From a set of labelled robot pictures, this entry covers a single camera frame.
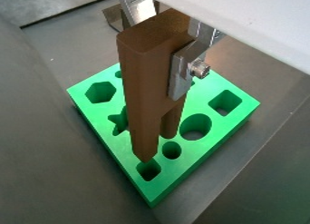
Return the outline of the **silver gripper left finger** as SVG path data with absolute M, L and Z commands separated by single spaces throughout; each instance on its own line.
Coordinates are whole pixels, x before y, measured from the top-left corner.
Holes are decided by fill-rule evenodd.
M 120 0 L 130 25 L 137 25 L 157 15 L 154 0 Z

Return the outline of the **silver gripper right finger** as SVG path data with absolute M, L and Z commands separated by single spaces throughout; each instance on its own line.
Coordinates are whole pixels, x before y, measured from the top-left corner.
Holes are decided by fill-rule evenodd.
M 173 54 L 169 96 L 174 101 L 188 93 L 193 78 L 204 79 L 209 75 L 212 66 L 204 62 L 201 55 L 226 36 L 194 18 L 190 19 L 188 33 L 194 40 Z

